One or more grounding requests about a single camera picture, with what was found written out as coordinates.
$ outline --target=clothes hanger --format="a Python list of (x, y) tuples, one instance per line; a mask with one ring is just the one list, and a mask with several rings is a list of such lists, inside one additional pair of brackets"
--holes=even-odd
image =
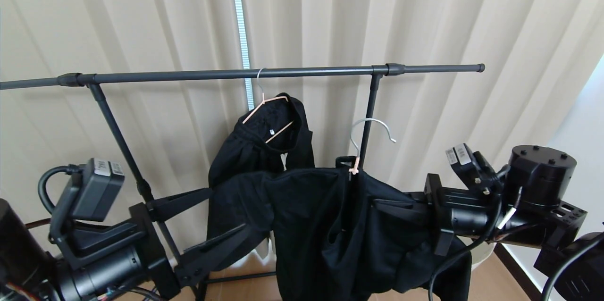
[[(258, 75), (256, 75), (256, 81), (258, 83), (258, 86), (260, 87), (260, 91), (262, 92), (262, 101), (260, 104), (258, 104), (258, 106), (255, 107), (255, 109), (252, 112), (250, 112), (250, 114), (248, 114), (248, 116), (243, 120), (242, 124), (245, 124), (245, 122), (248, 122), (248, 120), (252, 117), (252, 115), (255, 114), (256, 111), (258, 111), (258, 109), (260, 109), (261, 106), (265, 105), (265, 103), (267, 101), (278, 100), (278, 99), (285, 99), (285, 101), (289, 101), (289, 99), (287, 99), (287, 97), (283, 96), (283, 95), (280, 95), (280, 96), (277, 96), (274, 98), (270, 98), (270, 99), (265, 99), (264, 88), (260, 84), (260, 73), (263, 71), (263, 69), (264, 68), (260, 69), (258, 71)], [(285, 129), (287, 129), (292, 124), (294, 124), (294, 121), (287, 123), (287, 125), (282, 127), (281, 130), (277, 131), (272, 137), (270, 137), (268, 140), (266, 140), (265, 144), (274, 140), (275, 137), (279, 136), (280, 133), (282, 133)]]
[(245, 122), (248, 122), (248, 120), (252, 117), (252, 115), (255, 114), (256, 111), (258, 111), (258, 109), (260, 109), (261, 106), (265, 105), (265, 103), (267, 101), (272, 101), (272, 100), (277, 100), (277, 99), (285, 99), (285, 101), (289, 101), (289, 99), (287, 99), (287, 97), (282, 96), (282, 95), (278, 96), (278, 97), (270, 98), (270, 99), (265, 99), (264, 88), (260, 84), (260, 73), (263, 71), (263, 69), (265, 69), (265, 68), (263, 67), (262, 69), (260, 69), (258, 71), (258, 75), (256, 75), (256, 82), (258, 83), (258, 86), (260, 87), (260, 91), (262, 92), (262, 101), (260, 104), (258, 104), (258, 106), (256, 106), (254, 108), (254, 110), (252, 112), (250, 112), (250, 114), (248, 114), (248, 116), (243, 120), (242, 124), (245, 124)]
[(396, 143), (396, 140), (394, 138), (392, 138), (392, 136), (390, 135), (390, 128), (388, 127), (388, 125), (386, 125), (386, 123), (384, 123), (384, 122), (382, 122), (382, 121), (380, 121), (378, 119), (375, 119), (375, 118), (363, 118), (361, 120), (358, 120), (358, 121), (354, 122), (354, 124), (350, 128), (350, 141), (352, 142), (352, 144), (356, 148), (356, 159), (354, 160), (354, 166), (348, 170), (349, 172), (352, 172), (353, 175), (356, 175), (359, 172), (359, 161), (361, 159), (361, 150), (359, 148), (359, 145), (356, 144), (356, 142), (352, 138), (352, 132), (354, 131), (354, 127), (356, 127), (358, 124), (360, 124), (362, 122), (367, 122), (367, 121), (378, 122), (381, 125), (383, 125), (384, 128), (386, 129), (386, 132), (388, 133), (388, 138), (390, 138), (390, 140), (393, 143)]

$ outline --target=black fabric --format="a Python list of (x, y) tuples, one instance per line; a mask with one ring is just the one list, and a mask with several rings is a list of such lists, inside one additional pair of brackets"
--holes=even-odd
[[(237, 174), (264, 170), (283, 172), (281, 161), (283, 153), (287, 153), (285, 167), (288, 170), (315, 167), (311, 145), (312, 132), (308, 129), (304, 105), (286, 93), (277, 96), (287, 97), (287, 100), (268, 101), (245, 124), (243, 121), (251, 112), (241, 116), (237, 121), (235, 129), (222, 144), (210, 166), (209, 185), (214, 191), (220, 189), (218, 188), (220, 183)], [(266, 140), (272, 137), (270, 130), (277, 133), (289, 122), (293, 124), (268, 144), (266, 143)], [(222, 207), (222, 203), (216, 204), (216, 198), (216, 195), (210, 198), (209, 239), (223, 234), (223, 229), (218, 225), (220, 222), (233, 224), (234, 219), (230, 211)], [(243, 258), (266, 237), (268, 237), (267, 232), (253, 234), (246, 243), (222, 262), (217, 270), (225, 269)]]
[[(220, 219), (218, 232), (242, 223), (259, 233), (274, 230), (285, 301), (366, 301), (390, 289), (403, 293), (426, 287), (444, 260), (432, 254), (429, 230), (371, 206), (375, 198), (412, 198), (362, 171), (352, 182), (345, 167), (253, 172), (224, 182), (216, 194), (215, 202), (233, 215)], [(455, 239), (451, 250), (462, 247)], [(468, 254), (438, 277), (436, 295), (466, 301), (470, 268)]]

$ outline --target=horizontal bar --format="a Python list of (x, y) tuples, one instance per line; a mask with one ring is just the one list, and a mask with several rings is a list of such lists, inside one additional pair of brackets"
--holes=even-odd
[(239, 275), (239, 276), (229, 276), (229, 277), (221, 277), (220, 279), (209, 279), (203, 280), (202, 284), (218, 284), (220, 282), (230, 282), (230, 281), (239, 281), (239, 280), (247, 280), (247, 279), (256, 279), (258, 277), (266, 277), (266, 276), (274, 276), (277, 273), (275, 271), (269, 271), (267, 273), (258, 273), (258, 274), (248, 274), (248, 275)]
[[(403, 73), (431, 72), (482, 72), (484, 64), (475, 65), (421, 65), (402, 64), (373, 65), (368, 67), (291, 67), (262, 69), (263, 78), (274, 77), (318, 77), (324, 75), (401, 75)], [(168, 82), (173, 80), (244, 79), (255, 78), (259, 69), (230, 69), (207, 71), (167, 71), (139, 73), (89, 74), (69, 73), (57, 78), (17, 80), (0, 82), (0, 90), (32, 88), (36, 86), (86, 86), (88, 84)]]
[(40, 88), (43, 86), (59, 85), (57, 78), (13, 80), (11, 82), (0, 82), (0, 90)]

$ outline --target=robotic arm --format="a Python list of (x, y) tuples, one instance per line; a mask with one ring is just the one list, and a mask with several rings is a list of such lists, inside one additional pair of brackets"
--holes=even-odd
[[(374, 200), (378, 210), (434, 230), (434, 253), (447, 255), (454, 236), (537, 247), (535, 267), (550, 276), (549, 287), (568, 301), (591, 301), (604, 295), (602, 234), (575, 240), (587, 212), (562, 200), (576, 161), (555, 149), (516, 146), (509, 163), (495, 172), (466, 144), (447, 150), (453, 171), (468, 190), (443, 187), (428, 174), (415, 202)], [(45, 192), (52, 174), (69, 181), (53, 206)], [(0, 199), (0, 300), (109, 301), (153, 280), (160, 297), (172, 299), (195, 286), (247, 237), (243, 224), (184, 251), (181, 264), (170, 266), (153, 222), (165, 222), (211, 196), (210, 189), (139, 203), (130, 218), (114, 226), (103, 221), (123, 183), (117, 163), (90, 159), (79, 166), (58, 167), (42, 176), (39, 194), (51, 212), (48, 240), (62, 255), (53, 258)]]

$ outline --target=silver metal hook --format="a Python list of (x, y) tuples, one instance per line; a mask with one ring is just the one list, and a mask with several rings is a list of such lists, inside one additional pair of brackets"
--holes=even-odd
[(264, 70), (265, 68), (263, 67), (262, 69), (258, 70), (258, 75), (256, 75), (256, 84), (258, 84), (258, 86), (260, 87), (260, 91), (262, 92), (262, 101), (264, 101), (264, 88), (262, 87), (262, 85), (260, 84), (260, 73)]
[(354, 122), (354, 124), (352, 125), (352, 127), (350, 128), (350, 141), (352, 142), (352, 144), (354, 145), (354, 147), (356, 148), (356, 157), (361, 157), (361, 150), (359, 149), (359, 145), (356, 144), (356, 142), (354, 141), (354, 139), (352, 138), (352, 132), (354, 131), (354, 127), (356, 127), (358, 124), (362, 123), (362, 122), (367, 122), (367, 121), (372, 121), (372, 122), (378, 122), (381, 125), (384, 126), (384, 128), (386, 129), (386, 132), (388, 133), (388, 138), (390, 138), (390, 140), (393, 143), (396, 143), (396, 140), (394, 138), (392, 138), (392, 136), (390, 135), (390, 128), (388, 127), (388, 125), (386, 125), (386, 123), (380, 121), (379, 119), (375, 119), (375, 118), (363, 118), (361, 120), (358, 120), (356, 122)]

